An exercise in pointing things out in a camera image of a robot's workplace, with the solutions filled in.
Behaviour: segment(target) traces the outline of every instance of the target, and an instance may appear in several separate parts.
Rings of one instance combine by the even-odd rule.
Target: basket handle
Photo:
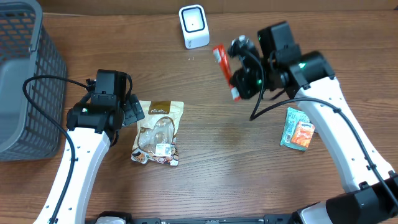
[[[37,46],[40,40],[40,31],[42,30],[42,23],[43,23],[43,10],[40,4],[36,0],[2,0],[2,4],[20,4],[23,3],[27,6],[30,6],[30,9],[33,9],[35,12],[35,24],[33,27],[32,38],[30,39],[29,45],[29,53],[33,53],[37,50]]]

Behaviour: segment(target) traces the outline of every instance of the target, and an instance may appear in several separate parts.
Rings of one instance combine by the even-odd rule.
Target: gray basket
[[[67,77],[67,66],[42,25],[35,0],[0,1],[0,161],[43,159],[58,151],[59,130],[28,104],[24,80]],[[28,85],[30,97],[61,123],[65,82],[43,78]]]

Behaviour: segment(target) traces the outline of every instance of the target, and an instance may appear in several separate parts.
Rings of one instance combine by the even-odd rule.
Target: white barcode label
[[[231,89],[231,94],[232,94],[232,99],[234,99],[234,100],[236,98],[240,97],[239,91],[238,91],[238,89],[236,87]]]
[[[286,135],[285,142],[286,142],[286,143],[290,143],[291,141],[292,141],[292,136],[289,135],[289,134],[287,134],[287,135]]]
[[[214,54],[214,56],[216,57],[217,62],[220,63],[220,62],[221,62],[220,51],[219,51],[218,49],[214,49],[214,50],[213,50],[213,54]]]
[[[171,156],[170,144],[156,144],[155,156]]]

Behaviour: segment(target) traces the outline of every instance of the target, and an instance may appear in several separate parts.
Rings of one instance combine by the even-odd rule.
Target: green indicator light
[[[298,66],[299,66],[300,68],[303,68],[303,67],[305,67],[305,65],[306,65],[306,63],[300,63]]]

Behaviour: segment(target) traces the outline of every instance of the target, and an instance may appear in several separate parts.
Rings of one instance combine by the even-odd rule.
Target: orange packet
[[[311,123],[299,121],[292,137],[292,143],[308,148],[315,130],[315,126]]]

